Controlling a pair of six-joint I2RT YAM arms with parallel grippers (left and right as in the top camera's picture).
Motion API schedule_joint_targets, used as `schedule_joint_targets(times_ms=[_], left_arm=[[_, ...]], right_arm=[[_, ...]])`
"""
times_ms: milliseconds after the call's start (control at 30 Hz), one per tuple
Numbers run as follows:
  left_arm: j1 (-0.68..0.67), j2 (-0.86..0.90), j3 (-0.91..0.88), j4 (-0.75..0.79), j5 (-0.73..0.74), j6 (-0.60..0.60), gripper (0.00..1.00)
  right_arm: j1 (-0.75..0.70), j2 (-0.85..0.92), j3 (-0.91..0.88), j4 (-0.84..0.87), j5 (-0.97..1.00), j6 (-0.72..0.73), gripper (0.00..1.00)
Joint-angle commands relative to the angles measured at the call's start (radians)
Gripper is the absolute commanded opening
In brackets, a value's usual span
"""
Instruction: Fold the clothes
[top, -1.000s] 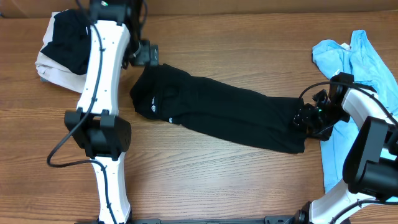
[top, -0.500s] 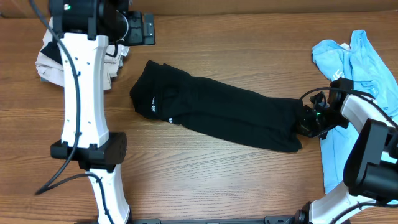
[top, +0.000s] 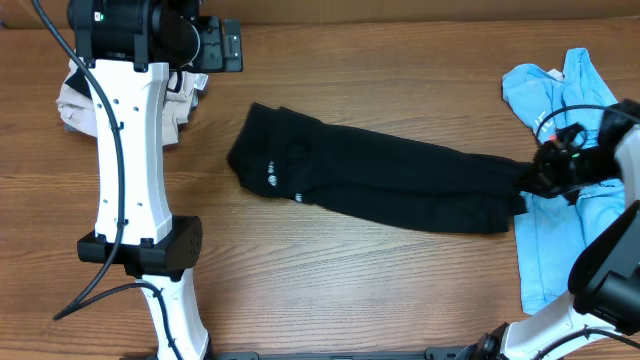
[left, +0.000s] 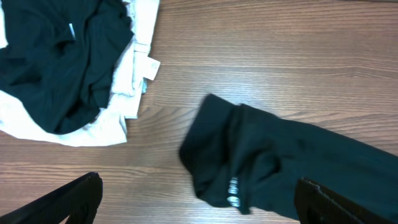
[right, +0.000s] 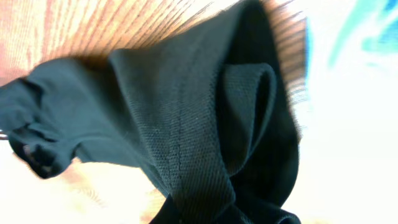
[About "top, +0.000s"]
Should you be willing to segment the black polo shirt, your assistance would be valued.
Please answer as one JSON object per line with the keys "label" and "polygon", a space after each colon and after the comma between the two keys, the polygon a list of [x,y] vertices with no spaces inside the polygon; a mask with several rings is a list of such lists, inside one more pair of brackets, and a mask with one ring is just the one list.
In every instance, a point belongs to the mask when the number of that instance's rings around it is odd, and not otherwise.
{"label": "black polo shirt", "polygon": [[514,182],[525,164],[460,152],[255,103],[228,154],[239,183],[406,229],[508,231],[527,206]]}

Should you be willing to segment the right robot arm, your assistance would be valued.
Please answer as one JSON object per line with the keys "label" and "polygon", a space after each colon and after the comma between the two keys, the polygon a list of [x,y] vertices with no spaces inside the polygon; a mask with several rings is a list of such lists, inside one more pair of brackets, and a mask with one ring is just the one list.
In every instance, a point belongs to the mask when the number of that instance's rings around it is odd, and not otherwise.
{"label": "right robot arm", "polygon": [[639,104],[601,107],[596,145],[572,124],[538,144],[523,187],[547,198],[617,178],[624,210],[577,257],[568,289],[534,315],[504,323],[466,347],[428,348],[428,359],[562,359],[596,341],[637,347],[639,331]]}

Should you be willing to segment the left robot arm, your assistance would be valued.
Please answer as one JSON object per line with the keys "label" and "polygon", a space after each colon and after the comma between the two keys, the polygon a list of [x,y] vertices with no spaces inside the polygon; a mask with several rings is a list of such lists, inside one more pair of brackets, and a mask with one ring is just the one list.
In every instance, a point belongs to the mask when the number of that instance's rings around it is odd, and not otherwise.
{"label": "left robot arm", "polygon": [[240,23],[203,16],[195,1],[73,1],[67,15],[89,72],[99,160],[98,215],[78,256],[123,266],[147,301],[158,358],[209,359],[193,279],[203,226],[170,211],[162,110],[187,72],[242,70]]}

